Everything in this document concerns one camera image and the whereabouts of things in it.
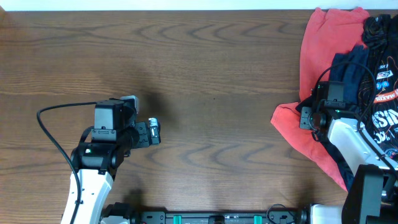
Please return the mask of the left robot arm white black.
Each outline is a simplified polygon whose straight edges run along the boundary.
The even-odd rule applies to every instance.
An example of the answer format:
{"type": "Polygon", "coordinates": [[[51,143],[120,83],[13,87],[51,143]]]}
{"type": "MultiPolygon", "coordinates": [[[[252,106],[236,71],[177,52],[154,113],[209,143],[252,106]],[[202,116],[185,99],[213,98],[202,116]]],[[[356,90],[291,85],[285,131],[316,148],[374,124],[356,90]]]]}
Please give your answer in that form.
{"type": "Polygon", "coordinates": [[[156,118],[136,120],[139,99],[110,98],[95,105],[95,122],[86,128],[71,154],[72,174],[62,223],[100,223],[118,167],[131,150],[158,145],[156,118]]]}

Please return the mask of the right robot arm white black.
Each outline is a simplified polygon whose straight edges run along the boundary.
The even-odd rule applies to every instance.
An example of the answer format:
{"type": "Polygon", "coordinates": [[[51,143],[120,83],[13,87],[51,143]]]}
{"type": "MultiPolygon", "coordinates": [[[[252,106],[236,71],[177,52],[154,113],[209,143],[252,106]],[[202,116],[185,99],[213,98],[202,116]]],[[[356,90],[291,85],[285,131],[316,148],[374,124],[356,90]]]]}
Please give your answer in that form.
{"type": "Polygon", "coordinates": [[[354,175],[342,206],[312,205],[302,223],[397,223],[397,162],[388,158],[364,124],[341,110],[304,107],[300,128],[335,146],[354,175]]]}

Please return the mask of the black printed jersey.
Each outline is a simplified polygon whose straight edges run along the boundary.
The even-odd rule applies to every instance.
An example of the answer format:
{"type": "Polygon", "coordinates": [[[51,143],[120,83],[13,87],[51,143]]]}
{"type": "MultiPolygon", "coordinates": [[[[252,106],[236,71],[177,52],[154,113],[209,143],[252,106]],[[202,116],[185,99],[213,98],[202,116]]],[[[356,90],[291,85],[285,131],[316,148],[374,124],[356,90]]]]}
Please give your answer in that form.
{"type": "MultiPolygon", "coordinates": [[[[364,117],[366,130],[385,154],[397,160],[397,16],[381,14],[364,23],[362,41],[369,49],[368,68],[376,81],[376,96],[364,117]]],[[[371,78],[364,74],[358,90],[362,113],[372,93],[371,78]]]]}

